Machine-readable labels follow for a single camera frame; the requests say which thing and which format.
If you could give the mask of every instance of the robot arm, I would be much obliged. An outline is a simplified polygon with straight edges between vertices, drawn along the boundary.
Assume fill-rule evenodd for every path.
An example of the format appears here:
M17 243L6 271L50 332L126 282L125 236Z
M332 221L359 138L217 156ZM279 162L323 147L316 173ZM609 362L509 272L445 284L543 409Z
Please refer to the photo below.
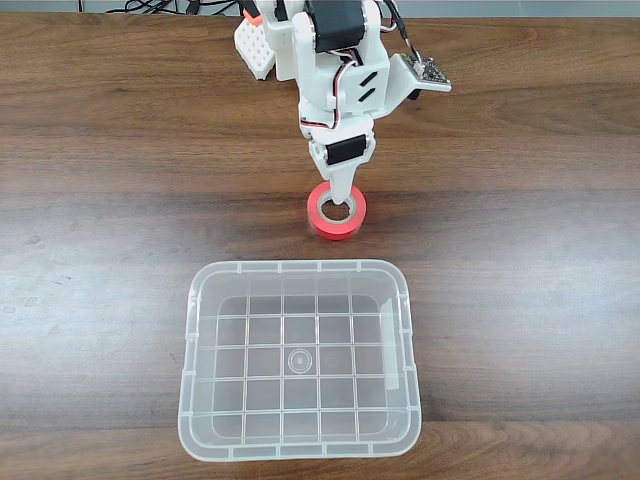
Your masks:
M255 2L262 18L255 28L263 29L273 51L278 80L294 78L298 84L300 130L336 204L349 196L356 169L373 155L374 119L421 90L451 90L433 59L423 60L413 47L394 0L383 1L392 14L390 26L382 25L374 0ZM411 54L389 58L381 33L396 28ZM251 67L251 52L238 50ZM264 68L261 73L256 76L264 78Z

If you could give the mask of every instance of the tape roll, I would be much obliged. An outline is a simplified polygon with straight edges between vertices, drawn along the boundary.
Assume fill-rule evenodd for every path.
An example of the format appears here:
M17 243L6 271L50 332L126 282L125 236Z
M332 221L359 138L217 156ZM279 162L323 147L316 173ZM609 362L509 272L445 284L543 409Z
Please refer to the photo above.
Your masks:
M367 213L367 202L362 192L353 185L351 195L345 201L349 215L344 220L331 220L322 212L322 205L331 200L331 185L324 182L313 189L307 200L309 223L315 232L329 240L344 240L351 237L362 226Z

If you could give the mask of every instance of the wood grain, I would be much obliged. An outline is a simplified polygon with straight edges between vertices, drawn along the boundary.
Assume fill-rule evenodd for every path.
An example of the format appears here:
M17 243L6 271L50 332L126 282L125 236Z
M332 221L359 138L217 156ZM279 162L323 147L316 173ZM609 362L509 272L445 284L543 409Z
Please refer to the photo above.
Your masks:
M0 15L0 478L640 478L640 22L409 22L454 91L377 122L339 244L295 85L252 80L236 23ZM362 257L409 283L416 447L190 459L193 275Z

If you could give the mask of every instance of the cable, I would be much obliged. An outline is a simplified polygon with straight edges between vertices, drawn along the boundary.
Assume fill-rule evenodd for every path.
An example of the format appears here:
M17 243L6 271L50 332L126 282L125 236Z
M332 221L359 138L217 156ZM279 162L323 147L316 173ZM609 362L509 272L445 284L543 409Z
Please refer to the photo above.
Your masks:
M338 95L340 93L340 80L342 80L342 77L344 76L344 73L347 71L347 69L355 64L356 61L353 59L349 60L346 63L343 63L342 65L340 65L340 68L338 68L336 75L333 77L333 96L336 98L336 108L333 110L333 125L329 126L320 122L308 122L307 120L302 118L300 119L300 125L311 128L326 128L328 130L335 130L336 128L338 128L338 125L340 124L340 98L338 98Z
M378 10L380 11L380 31L382 33L393 32L396 29L396 27L398 26L396 21L393 19L393 16L391 17L391 24L389 26L383 25L382 24L382 19L384 19L384 13L382 13L382 7L380 6L380 1L376 0L376 6L378 7Z
M409 47L409 50L411 50L413 55L416 57L416 61L418 61L419 63L422 63L422 55L420 55L420 52L418 52L416 47L413 46L413 43L411 43L411 39L409 38L409 34L407 33L407 27L405 26L404 20L402 19L402 17L400 16L400 13L398 12L398 6L394 2L394 0L383 0L383 1L387 6L387 8L389 9L389 11L391 12L391 17L398 25L398 31L400 32L400 36L404 40L404 43L407 44L407 47Z
M138 3L135 7L130 7L130 5ZM173 15L184 15L184 13L179 12L178 10L167 10L165 8L160 7L160 5L164 4L164 1L161 0L158 3L152 4L149 1L145 0L127 0L127 3L124 4L124 8L114 8L113 10L107 10L105 13L131 13L141 10L143 8L147 8L148 10L145 13L171 13Z
M231 7L233 7L237 3L236 0L229 0L229 1L231 2L229 5L227 5L226 7L222 7L220 10L218 10L217 12L213 12L211 15L220 15L225 11L229 10Z

